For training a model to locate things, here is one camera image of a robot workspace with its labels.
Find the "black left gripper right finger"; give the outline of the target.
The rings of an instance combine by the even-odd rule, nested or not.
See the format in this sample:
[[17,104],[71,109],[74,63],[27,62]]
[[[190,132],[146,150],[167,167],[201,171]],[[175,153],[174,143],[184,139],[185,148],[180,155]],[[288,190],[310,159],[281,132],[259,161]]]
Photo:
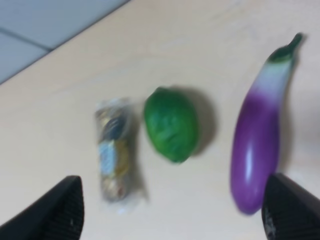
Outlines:
[[268,240],[318,240],[320,199],[282,173],[267,181],[261,219]]

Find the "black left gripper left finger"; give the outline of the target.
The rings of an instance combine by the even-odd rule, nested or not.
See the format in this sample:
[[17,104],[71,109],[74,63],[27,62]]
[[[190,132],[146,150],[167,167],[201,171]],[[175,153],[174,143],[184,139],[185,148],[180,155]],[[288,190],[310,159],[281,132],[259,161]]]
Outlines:
[[82,179],[69,175],[0,226],[2,240],[79,240],[84,226]]

